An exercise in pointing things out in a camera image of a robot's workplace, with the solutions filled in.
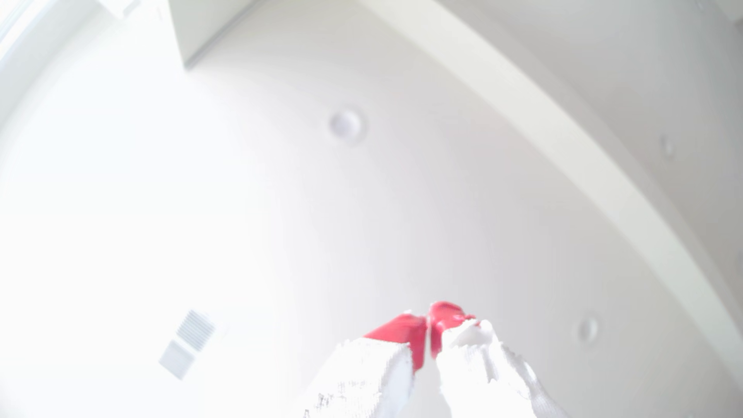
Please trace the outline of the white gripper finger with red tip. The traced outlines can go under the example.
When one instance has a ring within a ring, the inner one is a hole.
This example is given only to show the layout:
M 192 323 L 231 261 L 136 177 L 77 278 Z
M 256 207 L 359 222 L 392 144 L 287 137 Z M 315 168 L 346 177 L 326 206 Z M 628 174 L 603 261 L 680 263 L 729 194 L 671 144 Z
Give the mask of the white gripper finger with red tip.
M 431 355 L 452 417 L 566 417 L 493 325 L 447 301 L 429 310 Z
M 302 396 L 303 417 L 397 417 L 423 367 L 428 323 L 403 313 L 339 344 Z

